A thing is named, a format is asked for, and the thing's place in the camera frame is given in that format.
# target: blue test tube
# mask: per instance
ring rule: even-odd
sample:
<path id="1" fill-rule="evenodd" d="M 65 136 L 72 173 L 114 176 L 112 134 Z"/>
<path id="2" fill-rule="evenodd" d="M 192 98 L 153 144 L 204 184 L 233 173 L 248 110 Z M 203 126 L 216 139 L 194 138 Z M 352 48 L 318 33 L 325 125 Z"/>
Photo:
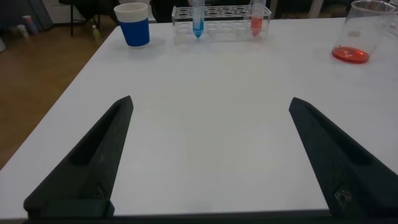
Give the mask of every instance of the blue test tube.
<path id="1" fill-rule="evenodd" d="M 193 0 L 193 33 L 197 38 L 203 33 L 205 23 L 205 0 Z"/>

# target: wooden floor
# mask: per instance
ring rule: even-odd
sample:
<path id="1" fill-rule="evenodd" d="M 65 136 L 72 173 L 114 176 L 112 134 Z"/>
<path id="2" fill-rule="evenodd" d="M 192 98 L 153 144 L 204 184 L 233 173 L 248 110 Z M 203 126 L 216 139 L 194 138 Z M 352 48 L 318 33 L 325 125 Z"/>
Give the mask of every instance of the wooden floor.
<path id="1" fill-rule="evenodd" d="M 0 52 L 0 169 L 96 52 L 92 24 L 53 27 L 29 39 L 6 34 Z M 101 18 L 105 39 L 116 24 Z"/>

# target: chair leg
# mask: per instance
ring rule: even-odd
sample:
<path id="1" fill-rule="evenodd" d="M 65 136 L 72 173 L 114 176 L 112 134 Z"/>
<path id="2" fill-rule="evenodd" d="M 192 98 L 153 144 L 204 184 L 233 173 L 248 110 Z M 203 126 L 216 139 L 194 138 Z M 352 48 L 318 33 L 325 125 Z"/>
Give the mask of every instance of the chair leg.
<path id="1" fill-rule="evenodd" d="M 100 25 L 101 25 L 101 15 L 98 14 L 98 23 L 97 23 L 97 29 L 100 30 Z"/>
<path id="2" fill-rule="evenodd" d="M 73 36 L 73 4 L 70 4 L 70 35 Z"/>

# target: blue liquid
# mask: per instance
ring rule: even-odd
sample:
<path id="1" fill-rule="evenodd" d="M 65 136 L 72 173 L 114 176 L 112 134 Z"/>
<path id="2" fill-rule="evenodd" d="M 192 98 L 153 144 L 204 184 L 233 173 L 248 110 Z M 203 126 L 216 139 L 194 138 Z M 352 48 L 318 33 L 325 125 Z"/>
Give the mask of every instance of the blue liquid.
<path id="1" fill-rule="evenodd" d="M 193 21 L 193 33 L 197 38 L 202 35 L 204 24 L 205 22 L 203 21 L 203 19 L 200 19 L 200 22 Z"/>

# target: test tube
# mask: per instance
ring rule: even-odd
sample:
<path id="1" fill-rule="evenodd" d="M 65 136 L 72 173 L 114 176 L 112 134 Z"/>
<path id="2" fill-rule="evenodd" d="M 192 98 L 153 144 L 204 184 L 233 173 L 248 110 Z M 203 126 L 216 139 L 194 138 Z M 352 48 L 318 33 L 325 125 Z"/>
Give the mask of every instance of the test tube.
<path id="1" fill-rule="evenodd" d="M 205 0 L 193 0 L 193 33 L 199 38 L 205 23 Z"/>
<path id="2" fill-rule="evenodd" d="M 253 11 L 251 17 L 251 33 L 255 37 L 259 35 L 262 27 L 262 20 L 264 19 L 264 11 L 267 0 L 252 0 Z"/>

